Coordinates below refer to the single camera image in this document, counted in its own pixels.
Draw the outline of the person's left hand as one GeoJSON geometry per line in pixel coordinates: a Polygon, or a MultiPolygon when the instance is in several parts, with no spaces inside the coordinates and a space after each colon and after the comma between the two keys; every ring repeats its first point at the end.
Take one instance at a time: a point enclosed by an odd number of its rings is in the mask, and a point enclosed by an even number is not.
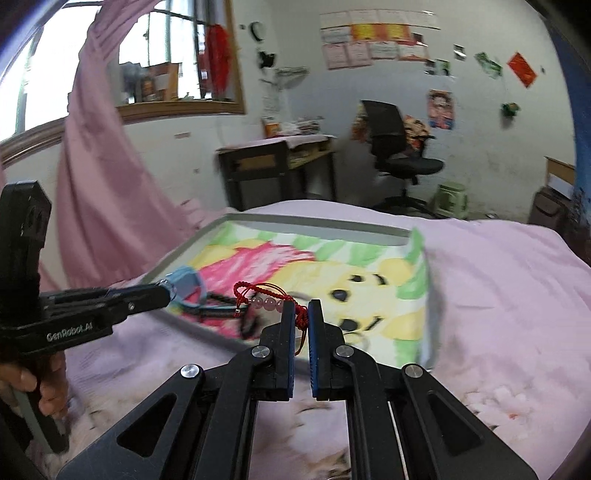
{"type": "Polygon", "coordinates": [[[66,358],[63,352],[50,357],[49,370],[40,378],[14,363],[2,363],[0,367],[1,400],[15,407],[15,391],[33,392],[39,388],[39,410],[45,416],[62,419],[68,412],[69,384],[66,377],[66,358]]]}

